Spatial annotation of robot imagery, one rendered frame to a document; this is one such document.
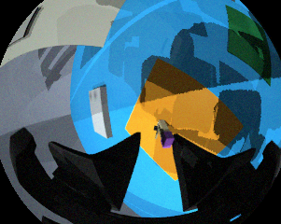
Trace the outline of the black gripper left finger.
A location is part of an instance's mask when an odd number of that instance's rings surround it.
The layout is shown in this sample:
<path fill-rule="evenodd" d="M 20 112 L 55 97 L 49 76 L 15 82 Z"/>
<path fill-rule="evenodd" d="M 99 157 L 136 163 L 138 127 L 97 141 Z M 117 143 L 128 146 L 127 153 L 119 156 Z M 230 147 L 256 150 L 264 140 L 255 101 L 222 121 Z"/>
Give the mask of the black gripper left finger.
<path fill-rule="evenodd" d="M 49 150 L 55 163 L 66 171 L 96 184 L 111 210 L 120 210 L 126 189 L 132 180 L 133 169 L 139 157 L 141 132 L 136 132 L 124 141 L 94 154 L 77 152 L 58 142 L 49 142 Z"/>

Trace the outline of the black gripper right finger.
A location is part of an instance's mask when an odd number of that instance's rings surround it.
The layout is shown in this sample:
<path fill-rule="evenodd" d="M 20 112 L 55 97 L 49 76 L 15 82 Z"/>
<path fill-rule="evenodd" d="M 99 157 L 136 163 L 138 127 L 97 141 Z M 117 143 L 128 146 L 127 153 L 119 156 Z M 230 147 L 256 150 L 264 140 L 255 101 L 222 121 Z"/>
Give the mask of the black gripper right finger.
<path fill-rule="evenodd" d="M 196 146 L 189 139 L 174 134 L 173 156 L 180 187 L 182 210 L 197 209 L 197 205 L 216 189 L 229 172 L 251 161 L 255 148 L 230 157 L 218 157 Z"/>

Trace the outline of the orange flat square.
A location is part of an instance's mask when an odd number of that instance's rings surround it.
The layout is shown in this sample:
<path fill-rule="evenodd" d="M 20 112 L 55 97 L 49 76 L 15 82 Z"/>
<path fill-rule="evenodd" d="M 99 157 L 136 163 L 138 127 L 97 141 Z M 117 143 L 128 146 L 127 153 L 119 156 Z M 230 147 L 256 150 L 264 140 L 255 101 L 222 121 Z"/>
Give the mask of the orange flat square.
<path fill-rule="evenodd" d="M 159 119 L 165 119 L 173 135 L 181 135 L 215 156 L 245 127 L 203 83 L 158 57 L 125 130 L 131 135 L 141 132 L 140 147 L 178 180 L 173 146 L 162 148 L 159 132 L 155 139 L 156 131 L 152 131 Z"/>

